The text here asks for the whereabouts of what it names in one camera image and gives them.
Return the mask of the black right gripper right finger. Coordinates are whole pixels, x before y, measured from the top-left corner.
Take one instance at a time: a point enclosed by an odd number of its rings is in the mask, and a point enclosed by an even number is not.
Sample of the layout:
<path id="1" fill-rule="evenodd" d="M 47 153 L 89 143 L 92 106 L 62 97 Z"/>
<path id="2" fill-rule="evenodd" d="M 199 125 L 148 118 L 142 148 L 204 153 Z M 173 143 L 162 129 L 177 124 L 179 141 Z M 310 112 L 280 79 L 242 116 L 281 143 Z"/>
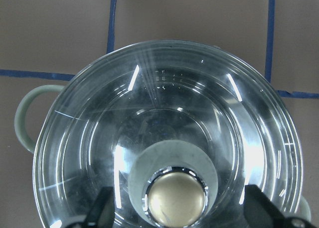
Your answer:
<path id="1" fill-rule="evenodd" d="M 246 185 L 244 218 L 250 228 L 283 228 L 284 215 L 257 185 Z"/>

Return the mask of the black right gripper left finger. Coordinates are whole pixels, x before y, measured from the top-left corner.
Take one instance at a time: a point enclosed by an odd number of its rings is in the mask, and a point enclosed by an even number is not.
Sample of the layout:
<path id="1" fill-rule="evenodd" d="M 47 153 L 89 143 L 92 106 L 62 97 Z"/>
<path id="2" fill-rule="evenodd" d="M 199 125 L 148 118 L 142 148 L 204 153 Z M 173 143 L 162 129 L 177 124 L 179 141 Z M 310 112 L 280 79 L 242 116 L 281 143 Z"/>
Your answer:
<path id="1" fill-rule="evenodd" d="M 112 228 L 115 219 L 114 188 L 103 187 L 84 220 L 85 228 Z"/>

